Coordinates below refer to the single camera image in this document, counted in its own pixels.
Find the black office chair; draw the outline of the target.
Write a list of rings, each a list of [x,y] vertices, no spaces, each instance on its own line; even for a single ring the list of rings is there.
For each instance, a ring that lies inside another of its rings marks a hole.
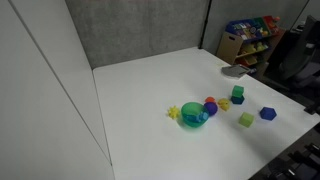
[[[287,42],[273,60],[280,63],[264,76],[264,82],[276,89],[319,93],[320,21],[308,15],[295,42]]]

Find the black partition corner post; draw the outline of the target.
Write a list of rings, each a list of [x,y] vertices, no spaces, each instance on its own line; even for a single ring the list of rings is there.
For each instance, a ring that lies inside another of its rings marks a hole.
[[[201,32],[201,36],[200,36],[200,42],[198,45],[198,49],[203,49],[203,41],[204,41],[204,36],[205,36],[205,32],[206,32],[206,27],[208,24],[212,1],[213,0],[208,0],[207,10],[206,10],[206,14],[205,14],[204,22],[203,22],[203,28],[202,28],[202,32]]]

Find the black equipment at table corner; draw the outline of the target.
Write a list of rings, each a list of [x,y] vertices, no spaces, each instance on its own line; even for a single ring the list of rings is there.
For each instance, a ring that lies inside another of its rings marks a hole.
[[[267,163],[249,180],[320,180],[320,124]]]

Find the orange ball toy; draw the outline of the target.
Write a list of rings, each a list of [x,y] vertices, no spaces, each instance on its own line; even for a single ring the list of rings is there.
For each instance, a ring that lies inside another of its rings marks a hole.
[[[209,96],[205,99],[205,102],[213,102],[215,103],[215,98],[213,98],[212,96]]]

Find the lime green cube block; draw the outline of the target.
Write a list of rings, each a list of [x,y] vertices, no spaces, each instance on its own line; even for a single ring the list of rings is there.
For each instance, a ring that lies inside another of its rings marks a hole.
[[[249,128],[254,122],[254,119],[255,117],[252,114],[243,112],[242,115],[240,116],[239,123],[242,126]]]

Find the green translucent plastic bowl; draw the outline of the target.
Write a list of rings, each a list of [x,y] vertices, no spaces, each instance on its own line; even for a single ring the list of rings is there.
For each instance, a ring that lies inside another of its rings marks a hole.
[[[201,112],[207,112],[208,113],[208,110],[202,104],[197,103],[197,102],[185,103],[181,108],[182,120],[183,120],[183,116],[185,114],[197,115],[197,114],[200,114]],[[204,121],[202,123],[192,123],[192,122],[186,122],[186,121],[183,120],[183,122],[185,124],[187,124],[188,126],[190,126],[192,128],[198,128],[198,127],[202,126],[206,121]]]

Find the grey flat tray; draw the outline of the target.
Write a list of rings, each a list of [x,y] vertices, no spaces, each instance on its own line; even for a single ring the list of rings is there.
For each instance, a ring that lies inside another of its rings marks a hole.
[[[221,68],[221,73],[229,78],[241,78],[245,74],[247,74],[250,71],[249,68],[243,66],[243,65],[231,65]]]

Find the wooden toy bin shelf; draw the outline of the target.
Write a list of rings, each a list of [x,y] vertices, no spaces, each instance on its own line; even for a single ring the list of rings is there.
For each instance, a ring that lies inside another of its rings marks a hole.
[[[285,30],[279,17],[261,16],[230,21],[221,37],[216,56],[230,65],[244,65],[264,74],[269,58]]]

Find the purple ball toy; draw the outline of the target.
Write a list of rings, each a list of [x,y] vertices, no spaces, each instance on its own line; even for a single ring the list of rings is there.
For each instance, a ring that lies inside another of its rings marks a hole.
[[[204,106],[208,110],[210,116],[215,115],[218,111],[218,106],[214,102],[207,102],[204,104]]]

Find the blue toy inside bowl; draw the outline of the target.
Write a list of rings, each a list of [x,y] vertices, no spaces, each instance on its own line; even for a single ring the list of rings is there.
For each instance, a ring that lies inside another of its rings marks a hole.
[[[202,123],[206,121],[209,118],[209,114],[207,112],[201,112],[197,115],[192,114],[185,114],[183,116],[183,120],[186,122],[192,122],[192,123]]]

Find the dark blue hexagon block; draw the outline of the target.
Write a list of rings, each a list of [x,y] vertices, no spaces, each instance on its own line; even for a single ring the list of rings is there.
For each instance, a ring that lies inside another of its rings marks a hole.
[[[244,102],[244,100],[245,100],[244,96],[241,96],[241,97],[232,96],[231,97],[232,103],[237,104],[237,105],[241,105]]]

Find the yellow spiky ball toy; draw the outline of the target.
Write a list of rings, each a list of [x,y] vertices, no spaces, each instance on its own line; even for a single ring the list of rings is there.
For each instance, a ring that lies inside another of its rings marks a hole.
[[[172,106],[168,109],[167,115],[173,120],[178,119],[180,117],[180,109],[177,106]]]

